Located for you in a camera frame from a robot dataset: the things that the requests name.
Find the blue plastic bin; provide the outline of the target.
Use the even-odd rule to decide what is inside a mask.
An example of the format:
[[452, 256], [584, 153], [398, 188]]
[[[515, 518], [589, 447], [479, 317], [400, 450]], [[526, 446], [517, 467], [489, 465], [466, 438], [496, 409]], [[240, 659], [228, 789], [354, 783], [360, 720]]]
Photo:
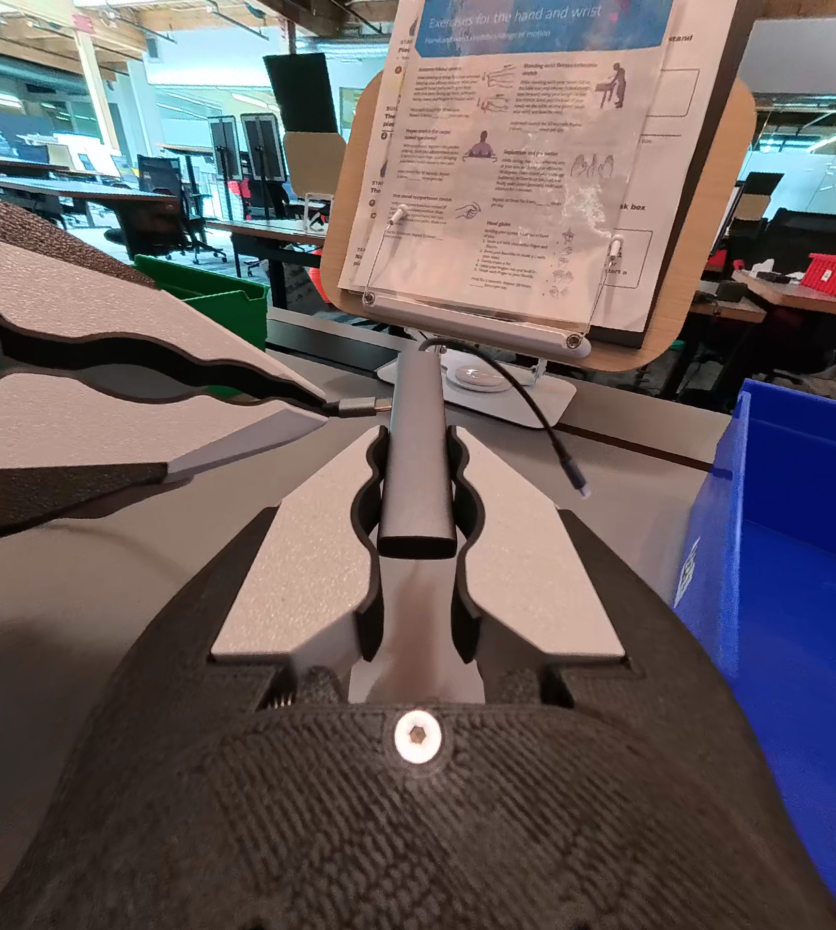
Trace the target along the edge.
[[836, 401], [747, 380], [673, 609], [728, 680], [836, 896]]

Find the long wooden desk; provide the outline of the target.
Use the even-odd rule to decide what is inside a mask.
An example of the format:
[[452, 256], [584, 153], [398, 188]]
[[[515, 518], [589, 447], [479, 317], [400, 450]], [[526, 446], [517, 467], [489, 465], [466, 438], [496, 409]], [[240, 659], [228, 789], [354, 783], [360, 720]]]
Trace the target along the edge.
[[161, 258], [172, 252], [184, 253], [191, 247], [181, 202], [171, 194], [91, 182], [4, 176], [0, 176], [0, 190], [9, 194], [19, 193], [18, 204], [28, 210], [41, 205], [47, 198], [68, 198], [105, 207], [114, 212], [119, 221], [122, 244], [131, 260], [139, 255]]

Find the black monitor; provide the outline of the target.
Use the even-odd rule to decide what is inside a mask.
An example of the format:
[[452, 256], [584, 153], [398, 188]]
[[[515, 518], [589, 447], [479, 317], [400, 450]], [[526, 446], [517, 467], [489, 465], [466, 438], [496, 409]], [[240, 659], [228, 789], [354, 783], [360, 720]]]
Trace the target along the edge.
[[239, 117], [248, 144], [249, 172], [254, 180], [284, 183], [288, 179], [279, 121], [272, 112]]
[[217, 174], [225, 181], [242, 180], [238, 125], [232, 115], [208, 117]]

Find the green plastic bin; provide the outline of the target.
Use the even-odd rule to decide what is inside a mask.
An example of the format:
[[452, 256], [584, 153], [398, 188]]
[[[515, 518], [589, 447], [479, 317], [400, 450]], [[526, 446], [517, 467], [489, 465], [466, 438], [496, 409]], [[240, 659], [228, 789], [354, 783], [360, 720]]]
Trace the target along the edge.
[[122, 336], [146, 335], [145, 348], [127, 350], [122, 364], [147, 368], [190, 389], [231, 400], [238, 389], [223, 382], [195, 380], [209, 377], [192, 363], [226, 360], [237, 352], [239, 361], [259, 355], [267, 341], [268, 294], [266, 285], [241, 284], [237, 279], [167, 261], [137, 255], [135, 270], [156, 287], [140, 310], [143, 320]]

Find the black square panel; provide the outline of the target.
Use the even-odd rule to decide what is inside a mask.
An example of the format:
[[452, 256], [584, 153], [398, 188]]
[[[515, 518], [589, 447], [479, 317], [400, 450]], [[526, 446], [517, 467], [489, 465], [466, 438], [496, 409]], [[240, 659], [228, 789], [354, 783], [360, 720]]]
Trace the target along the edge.
[[323, 53], [269, 55], [263, 62], [286, 133], [338, 133]]

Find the grey USB hub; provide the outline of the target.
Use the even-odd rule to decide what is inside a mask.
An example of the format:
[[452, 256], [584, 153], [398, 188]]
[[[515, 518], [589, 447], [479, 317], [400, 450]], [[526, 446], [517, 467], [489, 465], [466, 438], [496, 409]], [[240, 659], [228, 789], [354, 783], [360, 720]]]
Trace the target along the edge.
[[397, 364], [377, 550], [407, 561], [457, 551], [440, 363], [419, 348]]

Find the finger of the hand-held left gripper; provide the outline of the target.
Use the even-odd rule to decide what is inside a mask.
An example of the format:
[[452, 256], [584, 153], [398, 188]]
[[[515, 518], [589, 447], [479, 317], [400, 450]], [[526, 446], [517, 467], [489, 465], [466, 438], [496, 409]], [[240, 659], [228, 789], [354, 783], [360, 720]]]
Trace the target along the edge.
[[133, 365], [196, 389], [323, 407], [317, 385], [162, 291], [0, 242], [0, 342], [32, 366]]
[[75, 378], [0, 379], [0, 471], [160, 464], [167, 482], [281, 448], [327, 418], [281, 400], [123, 399]]

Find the small wooden document stand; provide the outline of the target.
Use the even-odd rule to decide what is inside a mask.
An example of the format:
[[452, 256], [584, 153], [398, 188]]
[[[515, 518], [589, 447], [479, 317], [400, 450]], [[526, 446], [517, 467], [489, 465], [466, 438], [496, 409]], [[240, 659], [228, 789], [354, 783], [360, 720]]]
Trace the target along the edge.
[[346, 141], [340, 133], [290, 132], [284, 135], [290, 184], [304, 200], [303, 221], [309, 226], [310, 203], [332, 203], [342, 170]]

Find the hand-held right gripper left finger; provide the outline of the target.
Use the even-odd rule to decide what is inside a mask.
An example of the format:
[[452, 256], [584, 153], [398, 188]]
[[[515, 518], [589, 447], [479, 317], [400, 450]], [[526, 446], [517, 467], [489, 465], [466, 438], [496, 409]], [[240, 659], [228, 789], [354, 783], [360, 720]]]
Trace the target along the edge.
[[371, 661], [384, 633], [379, 555], [389, 431], [368, 430], [285, 497], [212, 647], [219, 661]]

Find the white desk with black legs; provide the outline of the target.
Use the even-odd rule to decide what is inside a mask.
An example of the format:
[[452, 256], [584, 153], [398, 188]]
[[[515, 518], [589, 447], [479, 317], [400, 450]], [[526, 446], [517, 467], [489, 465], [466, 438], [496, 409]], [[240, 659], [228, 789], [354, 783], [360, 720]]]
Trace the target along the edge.
[[238, 279], [268, 283], [276, 309], [312, 315], [329, 306], [310, 277], [320, 268], [325, 230], [309, 230], [299, 219], [211, 218], [205, 224], [229, 237]]

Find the wooden desk with black legs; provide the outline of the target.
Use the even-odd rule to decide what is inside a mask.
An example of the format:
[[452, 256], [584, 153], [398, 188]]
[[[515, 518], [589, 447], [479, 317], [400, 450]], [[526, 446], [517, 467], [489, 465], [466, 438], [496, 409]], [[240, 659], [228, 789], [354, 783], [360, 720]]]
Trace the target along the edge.
[[836, 296], [743, 273], [737, 279], [745, 289], [742, 300], [709, 296], [691, 307], [680, 363], [689, 368], [716, 362], [720, 369], [709, 387], [692, 387], [691, 375], [672, 369], [679, 401], [731, 412], [748, 378], [812, 391], [825, 381], [836, 383]]

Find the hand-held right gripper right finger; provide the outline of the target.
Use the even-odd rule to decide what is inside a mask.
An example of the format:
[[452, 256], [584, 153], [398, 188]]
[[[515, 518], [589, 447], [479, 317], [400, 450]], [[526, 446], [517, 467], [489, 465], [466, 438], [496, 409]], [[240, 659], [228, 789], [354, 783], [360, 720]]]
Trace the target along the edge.
[[457, 554], [451, 635], [465, 663], [614, 663], [625, 650], [561, 511], [464, 427], [447, 436]]

